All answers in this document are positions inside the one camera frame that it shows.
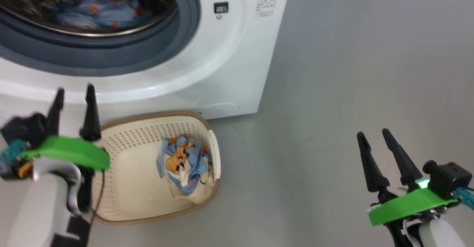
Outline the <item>round white filter flap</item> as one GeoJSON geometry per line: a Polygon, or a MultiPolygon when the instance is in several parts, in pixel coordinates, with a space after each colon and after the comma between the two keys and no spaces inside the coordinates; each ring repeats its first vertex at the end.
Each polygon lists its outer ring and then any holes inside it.
{"type": "Polygon", "coordinates": [[[201,108],[198,113],[205,119],[219,119],[239,115],[240,107],[234,103],[216,103],[201,108]]]}

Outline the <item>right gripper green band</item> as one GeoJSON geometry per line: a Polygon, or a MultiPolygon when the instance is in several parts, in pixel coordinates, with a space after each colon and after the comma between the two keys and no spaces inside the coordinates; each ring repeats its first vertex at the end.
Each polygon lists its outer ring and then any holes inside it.
{"type": "MultiPolygon", "coordinates": [[[[453,198],[445,200],[430,190],[428,188],[430,180],[423,180],[417,183],[418,180],[423,178],[420,170],[418,170],[389,129],[383,129],[382,134],[388,149],[393,153],[401,173],[401,184],[406,186],[417,186],[418,184],[420,188],[401,197],[388,200],[385,203],[379,203],[376,206],[369,207],[368,216],[372,226],[385,225],[389,222],[401,220],[433,208],[445,207],[457,202],[457,200],[453,198]]],[[[357,133],[357,141],[367,190],[374,193],[386,189],[390,186],[390,182],[383,176],[374,161],[371,146],[362,131],[357,133]]]]}

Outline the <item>cream perforated laundry basket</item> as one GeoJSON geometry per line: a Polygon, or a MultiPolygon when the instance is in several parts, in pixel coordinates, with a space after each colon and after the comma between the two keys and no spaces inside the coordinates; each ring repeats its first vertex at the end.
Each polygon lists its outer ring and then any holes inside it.
{"type": "Polygon", "coordinates": [[[93,214],[108,226],[157,222],[202,209],[218,193],[220,149],[215,133],[202,116],[188,111],[153,113],[105,124],[98,142],[110,155],[110,169],[93,180],[93,214]],[[200,204],[174,200],[159,177],[156,158],[161,139],[186,136],[207,146],[215,185],[200,204]]]}

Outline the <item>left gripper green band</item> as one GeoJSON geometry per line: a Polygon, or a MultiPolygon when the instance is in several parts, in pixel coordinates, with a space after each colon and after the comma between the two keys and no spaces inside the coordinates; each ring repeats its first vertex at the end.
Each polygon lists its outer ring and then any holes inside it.
{"type": "Polygon", "coordinates": [[[87,109],[83,127],[80,130],[80,136],[83,140],[58,136],[60,114],[64,107],[64,95],[64,88],[59,88],[46,117],[46,132],[48,135],[56,136],[49,136],[36,149],[22,152],[20,158],[32,159],[35,157],[46,157],[70,162],[95,171],[109,170],[109,154],[93,143],[101,139],[95,87],[91,83],[87,85],[85,96],[87,109]]]}

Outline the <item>grey rubber door gasket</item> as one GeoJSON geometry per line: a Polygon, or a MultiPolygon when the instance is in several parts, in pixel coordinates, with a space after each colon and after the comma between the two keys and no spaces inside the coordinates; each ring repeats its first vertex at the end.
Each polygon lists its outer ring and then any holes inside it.
{"type": "Polygon", "coordinates": [[[79,37],[26,24],[0,9],[0,61],[46,73],[108,77],[135,73],[178,55],[196,33],[199,0],[176,0],[166,19],[114,37],[79,37]]]}

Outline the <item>white front-load washing machine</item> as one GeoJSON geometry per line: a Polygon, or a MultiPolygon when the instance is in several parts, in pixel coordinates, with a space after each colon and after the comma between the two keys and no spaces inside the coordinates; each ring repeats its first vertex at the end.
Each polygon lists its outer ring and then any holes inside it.
{"type": "Polygon", "coordinates": [[[199,1],[193,38],[178,55],[147,70],[79,77],[0,61],[0,121],[46,113],[57,89],[64,88],[64,122],[77,123],[89,83],[101,120],[178,109],[199,115],[216,103],[239,105],[239,115],[257,112],[287,0],[199,1]]]}

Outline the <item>blue garment with orange prints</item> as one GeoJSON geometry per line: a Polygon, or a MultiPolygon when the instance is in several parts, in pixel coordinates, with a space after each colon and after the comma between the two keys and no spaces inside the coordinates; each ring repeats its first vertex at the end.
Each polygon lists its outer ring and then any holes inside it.
{"type": "Polygon", "coordinates": [[[93,30],[125,29],[143,25],[153,18],[139,0],[75,0],[52,7],[57,24],[93,30]]]}

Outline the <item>cream and blue garment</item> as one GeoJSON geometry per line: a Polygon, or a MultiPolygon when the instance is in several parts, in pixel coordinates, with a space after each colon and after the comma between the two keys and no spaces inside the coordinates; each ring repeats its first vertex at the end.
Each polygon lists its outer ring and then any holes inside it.
{"type": "Polygon", "coordinates": [[[212,194],[215,179],[207,146],[186,136],[163,138],[156,166],[172,199],[200,204],[212,194]]]}

